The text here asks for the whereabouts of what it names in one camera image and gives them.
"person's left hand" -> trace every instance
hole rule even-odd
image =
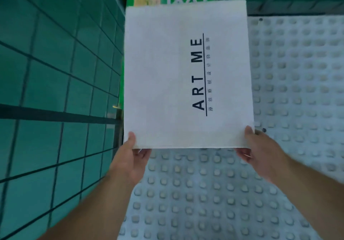
[[[127,177],[133,186],[144,176],[145,167],[152,153],[152,149],[133,150],[135,140],[135,134],[129,132],[128,140],[119,147],[109,168],[110,174]]]

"hand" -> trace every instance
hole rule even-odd
[[[145,167],[152,153],[152,149],[133,150],[135,134],[129,132],[128,140],[119,147],[110,165],[109,173],[123,176],[129,179],[129,183],[135,186],[144,176]]]
[[[274,183],[278,175],[288,168],[291,158],[267,134],[257,130],[254,134],[250,126],[245,128],[245,139],[251,149],[237,148],[237,155],[251,164],[259,176]]]

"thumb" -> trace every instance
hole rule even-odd
[[[245,139],[247,140],[249,145],[252,143],[252,140],[254,139],[254,137],[255,137],[255,134],[253,133],[252,128],[247,125],[245,128]]]
[[[127,149],[132,149],[134,147],[136,141],[135,134],[132,131],[129,131],[128,133],[128,140],[123,143],[123,146],[126,147]]]

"person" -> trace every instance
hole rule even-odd
[[[344,185],[291,159],[267,134],[245,129],[251,149],[237,155],[279,187],[323,240],[344,238]],[[142,179],[150,149],[133,150],[134,133],[117,151],[107,175],[65,218],[39,240],[115,239],[134,186]]]

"textured metal floor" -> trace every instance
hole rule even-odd
[[[256,128],[344,181],[344,16],[249,18]],[[228,149],[154,150],[118,239],[320,239]]]

